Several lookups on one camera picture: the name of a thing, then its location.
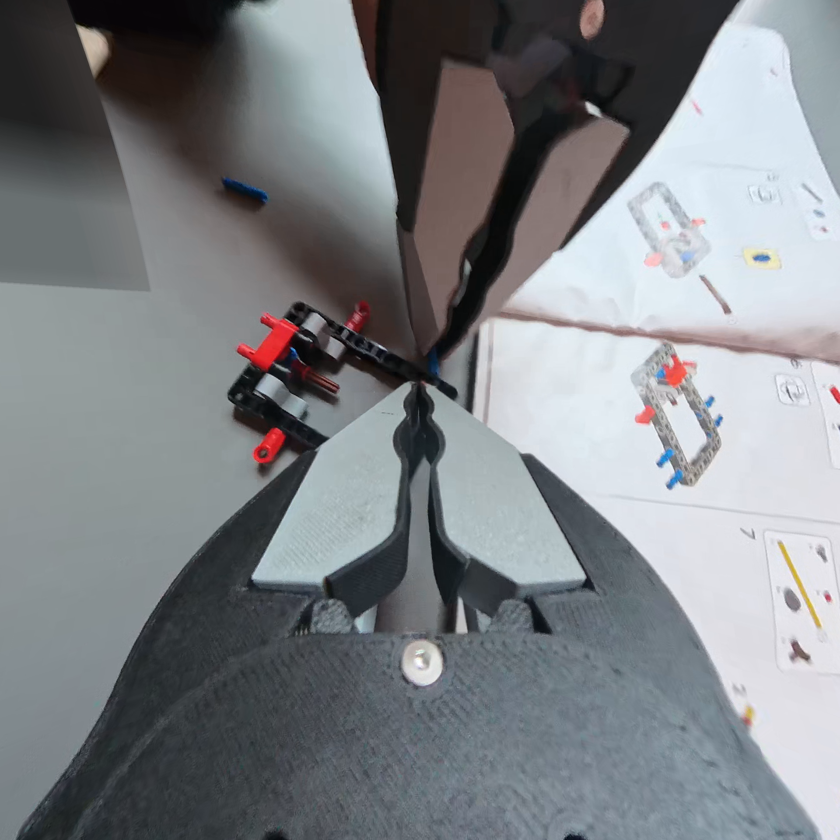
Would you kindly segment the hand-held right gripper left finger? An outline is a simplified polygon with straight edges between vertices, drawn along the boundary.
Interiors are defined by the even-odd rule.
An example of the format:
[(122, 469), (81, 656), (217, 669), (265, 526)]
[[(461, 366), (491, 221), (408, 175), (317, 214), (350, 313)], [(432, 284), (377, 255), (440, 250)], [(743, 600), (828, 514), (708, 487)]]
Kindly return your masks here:
[(394, 592), (407, 567), (418, 391), (402, 385), (313, 453), (255, 588), (337, 600), (353, 617)]

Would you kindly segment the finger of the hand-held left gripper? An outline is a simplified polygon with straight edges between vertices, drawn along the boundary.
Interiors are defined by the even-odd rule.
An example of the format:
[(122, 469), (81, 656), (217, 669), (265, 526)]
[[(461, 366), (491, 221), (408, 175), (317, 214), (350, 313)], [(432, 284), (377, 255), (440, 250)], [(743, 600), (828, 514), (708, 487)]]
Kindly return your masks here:
[(572, 235), (597, 187), (623, 149), (629, 128), (593, 117), (560, 128), (540, 118), (516, 140), (489, 216), (461, 255), (470, 272), (435, 343), (444, 358), (493, 317)]
[(396, 62), (396, 241), (420, 354), (447, 332), (462, 260), (486, 222), (513, 138), (491, 70)]

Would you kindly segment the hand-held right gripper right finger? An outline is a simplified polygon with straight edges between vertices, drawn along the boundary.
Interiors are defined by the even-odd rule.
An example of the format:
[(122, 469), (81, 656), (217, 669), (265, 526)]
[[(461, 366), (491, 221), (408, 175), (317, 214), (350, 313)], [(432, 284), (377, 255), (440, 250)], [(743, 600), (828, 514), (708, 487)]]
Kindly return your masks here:
[(586, 573), (522, 454), (438, 388), (420, 389), (427, 521), (445, 604), (501, 603), (579, 589)]

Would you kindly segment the black lego frame assembly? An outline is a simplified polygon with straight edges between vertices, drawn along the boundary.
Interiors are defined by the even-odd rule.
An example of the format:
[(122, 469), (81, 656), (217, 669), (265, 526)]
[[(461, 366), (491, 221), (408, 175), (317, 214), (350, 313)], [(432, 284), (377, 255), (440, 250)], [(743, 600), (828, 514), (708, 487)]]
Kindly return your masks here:
[(363, 363), (401, 383), (436, 386), (456, 399), (457, 389), (441, 378), (436, 364), (424, 369), (367, 338), (364, 329), (370, 316), (366, 301), (356, 303), (342, 321), (296, 301), (280, 318), (268, 312), (261, 315), (266, 334), (257, 346), (237, 346), (245, 368), (228, 389), (227, 399), (238, 417), (264, 432), (252, 453), (258, 467), (271, 465), (287, 444), (309, 451), (328, 439), (310, 425), (304, 396), (314, 392), (337, 401), (340, 385), (333, 371), (345, 361)]

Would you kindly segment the white instruction booklet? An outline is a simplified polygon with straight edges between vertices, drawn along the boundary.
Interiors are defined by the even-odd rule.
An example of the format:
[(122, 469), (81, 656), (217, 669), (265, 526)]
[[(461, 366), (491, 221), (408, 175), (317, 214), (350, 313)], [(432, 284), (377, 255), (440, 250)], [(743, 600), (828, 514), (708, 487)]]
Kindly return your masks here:
[(772, 29), (481, 330), (476, 414), (656, 568), (838, 838), (838, 195)]

